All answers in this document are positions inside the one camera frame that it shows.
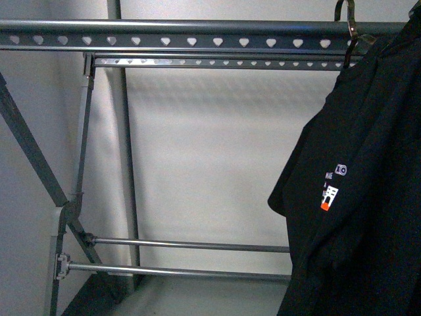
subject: hanger hook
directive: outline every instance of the hanger hook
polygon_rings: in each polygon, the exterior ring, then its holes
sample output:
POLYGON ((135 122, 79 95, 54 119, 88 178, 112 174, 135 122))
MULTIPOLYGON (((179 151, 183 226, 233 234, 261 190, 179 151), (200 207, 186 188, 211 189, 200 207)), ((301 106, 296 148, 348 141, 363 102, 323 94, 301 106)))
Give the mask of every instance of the hanger hook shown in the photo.
MULTIPOLYGON (((335 8, 335 22, 341 20, 341 11, 342 11, 342 4, 344 0, 337 0, 336 8, 335 8)), ((349 34, 351 35, 351 39, 355 39, 358 37, 357 32, 357 23, 355 22, 355 2, 354 0, 346 0, 348 5, 348 30, 349 34)))
MULTIPOLYGON (((341 20, 342 4, 344 0, 337 0, 335 8, 335 22, 341 20)), ((346 0, 348 5, 348 30, 351 35, 351 43, 345 53, 345 60, 343 62, 343 68, 346 69, 351 64, 351 55, 358 42, 357 23, 355 22, 355 3, 354 0, 346 0)))

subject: diagonal metal leg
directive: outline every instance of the diagonal metal leg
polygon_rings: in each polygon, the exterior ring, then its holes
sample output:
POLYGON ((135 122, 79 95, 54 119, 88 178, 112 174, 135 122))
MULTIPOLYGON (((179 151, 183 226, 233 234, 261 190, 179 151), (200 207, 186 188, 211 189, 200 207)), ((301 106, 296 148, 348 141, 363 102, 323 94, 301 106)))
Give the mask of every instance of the diagonal metal leg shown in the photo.
POLYGON ((37 172, 39 179, 44 185, 57 207, 62 207, 68 202, 59 182, 57 181, 51 167, 48 165, 41 149, 32 135, 24 118, 20 114, 16 103, 13 101, 7 87, 6 80, 0 73, 0 112, 7 125, 16 138, 29 162, 37 172))
POLYGON ((1 74, 0 112, 56 205, 56 209, 53 212, 54 224, 50 239, 48 278, 44 303, 44 314, 55 315, 59 293, 59 280, 56 276, 57 269, 60 269, 60 264, 56 264, 56 258, 57 254, 62 252, 63 234, 66 228, 66 220, 64 218, 66 212, 64 210, 68 208, 69 202, 28 125, 20 114, 16 103, 13 101, 6 87, 6 81, 1 74))
MULTIPOLYGON (((78 217, 82 208, 82 182, 85 165, 87 130, 89 125, 89 112, 93 90, 95 69, 93 67, 93 54, 85 56, 84 77, 82 79, 82 99, 79 119, 78 152, 74 165, 73 195, 74 199, 69 201, 57 181, 51 167, 48 165, 42 151, 40 150, 28 125, 23 119, 16 103, 13 101, 7 87, 6 81, 0 73, 0 113, 11 129, 14 137, 21 146, 23 152, 36 171, 45 189, 51 196, 57 208, 53 212, 53 231, 50 239, 48 277, 44 303, 44 315, 56 315, 57 298, 59 293, 58 272, 61 269, 61 262, 58 261, 62 253, 63 235, 68 225, 81 245, 87 258, 91 263, 101 263, 97 252, 84 242, 85 232, 78 217)), ((108 273, 101 273, 103 280, 109 287, 113 298, 120 301, 119 291, 114 280, 108 273)))

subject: black garment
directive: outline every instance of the black garment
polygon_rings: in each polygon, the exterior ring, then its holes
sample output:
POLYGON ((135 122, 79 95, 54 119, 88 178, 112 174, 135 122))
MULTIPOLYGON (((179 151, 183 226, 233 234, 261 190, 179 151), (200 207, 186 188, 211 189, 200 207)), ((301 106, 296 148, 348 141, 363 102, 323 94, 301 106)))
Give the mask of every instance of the black garment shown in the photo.
POLYGON ((293 263, 278 315, 421 315, 420 16, 338 76, 269 198, 293 263))

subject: perforated metal rail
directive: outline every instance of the perforated metal rail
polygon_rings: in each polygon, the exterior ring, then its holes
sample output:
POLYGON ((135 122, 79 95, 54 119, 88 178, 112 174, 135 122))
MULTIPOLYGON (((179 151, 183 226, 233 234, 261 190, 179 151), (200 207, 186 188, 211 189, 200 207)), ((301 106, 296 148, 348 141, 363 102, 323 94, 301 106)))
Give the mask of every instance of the perforated metal rail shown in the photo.
MULTIPOLYGON (((358 27, 378 37, 403 25, 358 27)), ((346 22, 0 20, 0 49, 94 52, 101 67, 339 70, 349 40, 346 22)))

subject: metal bracket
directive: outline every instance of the metal bracket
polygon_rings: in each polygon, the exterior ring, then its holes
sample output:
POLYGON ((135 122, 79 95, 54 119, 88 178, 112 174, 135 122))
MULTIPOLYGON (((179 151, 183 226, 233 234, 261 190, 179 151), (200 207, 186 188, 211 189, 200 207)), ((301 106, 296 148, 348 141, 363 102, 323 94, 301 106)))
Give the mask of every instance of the metal bracket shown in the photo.
POLYGON ((90 232, 84 232, 81 234, 81 237, 87 247, 93 248, 95 246, 96 236, 94 234, 91 234, 90 232))
POLYGON ((84 74, 82 75, 82 87, 93 90, 95 80, 95 54, 84 53, 84 74))
POLYGON ((70 270, 69 269, 70 255, 67 255, 65 253, 57 255, 55 264, 56 264, 56 271, 60 269, 60 271, 57 273, 56 280, 64 279, 68 275, 68 272, 70 270))

